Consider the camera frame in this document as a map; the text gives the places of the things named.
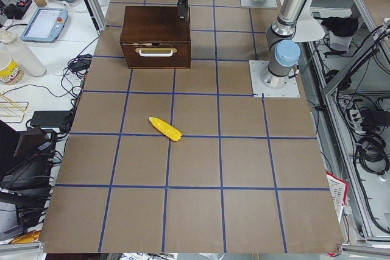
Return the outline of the white plastic bottle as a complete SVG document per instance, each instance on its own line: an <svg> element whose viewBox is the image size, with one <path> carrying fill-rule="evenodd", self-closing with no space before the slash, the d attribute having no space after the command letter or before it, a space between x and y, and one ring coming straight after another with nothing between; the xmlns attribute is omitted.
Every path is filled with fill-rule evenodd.
<svg viewBox="0 0 390 260"><path fill-rule="evenodd" d="M13 32L2 30L1 43L13 59L34 77L43 77L47 69L30 50L27 44Z"/></svg>

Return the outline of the black power adapter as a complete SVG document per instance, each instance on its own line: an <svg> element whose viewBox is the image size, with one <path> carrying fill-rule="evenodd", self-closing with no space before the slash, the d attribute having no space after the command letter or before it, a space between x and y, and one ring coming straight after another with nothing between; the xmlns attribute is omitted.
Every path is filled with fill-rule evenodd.
<svg viewBox="0 0 390 260"><path fill-rule="evenodd" d="M69 111L46 110L35 111L30 121L30 126L35 127L60 127L69 115Z"/></svg>

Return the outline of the black cloth on cup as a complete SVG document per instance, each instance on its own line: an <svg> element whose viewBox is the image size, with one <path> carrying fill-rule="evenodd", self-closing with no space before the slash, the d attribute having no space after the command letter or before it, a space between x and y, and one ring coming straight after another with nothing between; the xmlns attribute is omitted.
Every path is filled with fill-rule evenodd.
<svg viewBox="0 0 390 260"><path fill-rule="evenodd" d="M358 30L358 19L352 17L328 17L321 21L330 35L330 48L334 51L348 53L352 37Z"/></svg>

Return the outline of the wooden drawer with white handle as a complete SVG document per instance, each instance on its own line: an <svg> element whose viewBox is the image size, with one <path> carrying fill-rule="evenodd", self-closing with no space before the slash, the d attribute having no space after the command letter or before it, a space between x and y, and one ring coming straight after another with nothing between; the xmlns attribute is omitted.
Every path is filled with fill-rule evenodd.
<svg viewBox="0 0 390 260"><path fill-rule="evenodd" d="M189 43L121 43L130 69L190 68Z"/></svg>

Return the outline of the blue teach pendant near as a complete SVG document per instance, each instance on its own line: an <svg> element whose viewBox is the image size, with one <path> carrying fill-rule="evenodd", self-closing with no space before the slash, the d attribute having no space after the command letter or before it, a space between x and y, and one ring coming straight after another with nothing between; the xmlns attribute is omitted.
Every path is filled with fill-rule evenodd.
<svg viewBox="0 0 390 260"><path fill-rule="evenodd" d="M26 42L53 43L68 19L67 9L38 8L20 38Z"/></svg>

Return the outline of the dark wooden drawer cabinet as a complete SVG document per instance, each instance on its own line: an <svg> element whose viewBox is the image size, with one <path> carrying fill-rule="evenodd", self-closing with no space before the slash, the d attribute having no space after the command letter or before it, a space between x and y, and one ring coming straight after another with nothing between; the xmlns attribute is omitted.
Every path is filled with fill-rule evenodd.
<svg viewBox="0 0 390 260"><path fill-rule="evenodd" d="M176 7L127 6L119 43L189 43L190 10L180 19Z"/></svg>

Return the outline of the yellow corn cob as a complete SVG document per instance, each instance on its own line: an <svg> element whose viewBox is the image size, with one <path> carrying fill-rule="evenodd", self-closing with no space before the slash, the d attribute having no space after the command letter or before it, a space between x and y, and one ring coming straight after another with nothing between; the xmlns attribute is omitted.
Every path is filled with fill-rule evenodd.
<svg viewBox="0 0 390 260"><path fill-rule="evenodd" d="M181 139L182 133L164 120L152 116L150 116L148 120L160 133L171 141L177 142Z"/></svg>

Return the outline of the white red plastic basket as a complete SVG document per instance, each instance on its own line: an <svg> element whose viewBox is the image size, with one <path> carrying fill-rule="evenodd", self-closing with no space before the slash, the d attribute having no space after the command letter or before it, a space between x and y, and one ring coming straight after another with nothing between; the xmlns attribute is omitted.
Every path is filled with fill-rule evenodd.
<svg viewBox="0 0 390 260"><path fill-rule="evenodd" d="M338 222L341 222L342 212L346 206L347 193L348 193L348 183L333 174L326 172L331 196L336 210L336 215L338 217Z"/></svg>

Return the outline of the yellow popcorn cup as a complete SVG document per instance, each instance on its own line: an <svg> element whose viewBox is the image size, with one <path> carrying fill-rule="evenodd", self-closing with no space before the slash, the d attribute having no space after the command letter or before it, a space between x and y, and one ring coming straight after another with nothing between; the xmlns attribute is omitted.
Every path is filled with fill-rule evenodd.
<svg viewBox="0 0 390 260"><path fill-rule="evenodd" d="M1 50L1 83L14 85L22 81L24 71L13 60L9 52Z"/></svg>

